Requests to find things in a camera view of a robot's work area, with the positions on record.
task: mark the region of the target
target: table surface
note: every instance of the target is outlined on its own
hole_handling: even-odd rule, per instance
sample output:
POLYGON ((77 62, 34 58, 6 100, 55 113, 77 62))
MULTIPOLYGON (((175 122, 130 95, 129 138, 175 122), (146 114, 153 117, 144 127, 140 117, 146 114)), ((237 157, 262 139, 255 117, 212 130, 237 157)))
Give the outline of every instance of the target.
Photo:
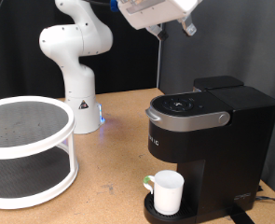
MULTIPOLYGON (((73 185, 49 202, 19 210, 0 210, 0 223, 147 223, 144 218, 143 186, 146 175, 175 170, 147 149, 150 101, 158 89, 97 95, 103 106, 104 125, 94 133, 75 135, 78 176, 73 185)), ((275 198, 261 181, 258 196, 275 198)), ((256 223, 275 223, 275 202, 260 201, 247 212, 256 223)), ((229 217, 206 222, 233 224, 229 217)))

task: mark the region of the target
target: white mug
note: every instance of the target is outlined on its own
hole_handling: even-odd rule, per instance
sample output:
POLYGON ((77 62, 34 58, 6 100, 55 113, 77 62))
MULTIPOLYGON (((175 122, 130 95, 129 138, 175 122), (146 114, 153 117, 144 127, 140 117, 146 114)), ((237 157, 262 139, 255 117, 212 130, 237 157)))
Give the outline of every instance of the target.
POLYGON ((155 176, 147 175, 144 178, 144 186, 155 192, 155 209, 163 215, 173 215, 178 212, 181 205, 184 178, 175 171, 164 170, 156 173, 155 176), (155 182, 154 190, 148 184, 151 180, 155 182))

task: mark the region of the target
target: coffee maker control panel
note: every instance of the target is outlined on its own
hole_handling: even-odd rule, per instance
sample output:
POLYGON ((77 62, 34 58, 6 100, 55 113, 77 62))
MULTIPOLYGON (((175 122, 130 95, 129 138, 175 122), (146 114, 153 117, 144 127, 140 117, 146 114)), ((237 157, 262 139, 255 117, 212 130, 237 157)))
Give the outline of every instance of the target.
POLYGON ((171 98, 170 100, 164 100, 162 104, 164 108, 175 112, 184 112, 192 109, 193 107, 193 104, 190 101, 182 98, 171 98))
POLYGON ((163 95, 155 98, 151 106, 158 112, 175 117, 192 117, 232 108, 207 91, 189 92, 176 95, 163 95))

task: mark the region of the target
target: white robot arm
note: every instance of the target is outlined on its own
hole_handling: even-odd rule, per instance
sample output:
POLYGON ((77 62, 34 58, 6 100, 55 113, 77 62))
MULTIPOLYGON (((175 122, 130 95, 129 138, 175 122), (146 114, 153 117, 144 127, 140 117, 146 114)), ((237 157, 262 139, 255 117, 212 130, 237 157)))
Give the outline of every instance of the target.
POLYGON ((158 24, 178 20, 188 35, 196 33, 191 12, 202 0, 117 0, 120 12, 136 30, 146 28, 158 39, 158 24))
POLYGON ((79 63, 78 57, 107 52, 112 47, 113 36, 88 2, 55 0, 55 4, 75 24, 44 29, 39 38, 40 48, 62 70, 65 102, 75 113, 75 133, 91 133, 101 125, 101 108, 95 98, 94 74, 79 63))
MULTIPOLYGON (((111 0, 135 29, 146 28, 160 40, 165 35, 158 24, 178 20, 187 34, 196 28, 190 13, 201 0, 111 0)), ((93 13, 89 2, 96 0, 55 0, 57 8, 71 16, 75 24, 44 29, 39 43, 42 51, 62 70, 65 102, 75 113, 74 133, 91 133, 103 123, 96 102, 94 74, 78 57, 104 53, 112 47, 110 29, 93 13)))

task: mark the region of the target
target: single-serve coffee maker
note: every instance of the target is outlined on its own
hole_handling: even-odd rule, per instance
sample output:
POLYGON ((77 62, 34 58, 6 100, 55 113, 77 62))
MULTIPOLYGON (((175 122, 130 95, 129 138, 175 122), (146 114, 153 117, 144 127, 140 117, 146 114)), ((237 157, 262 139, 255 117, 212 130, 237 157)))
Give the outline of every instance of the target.
POLYGON ((198 78, 194 91, 156 97, 146 110, 148 149, 177 163, 180 210, 165 216, 144 199, 150 223, 201 223, 253 208, 275 123, 275 99, 234 77, 198 78))

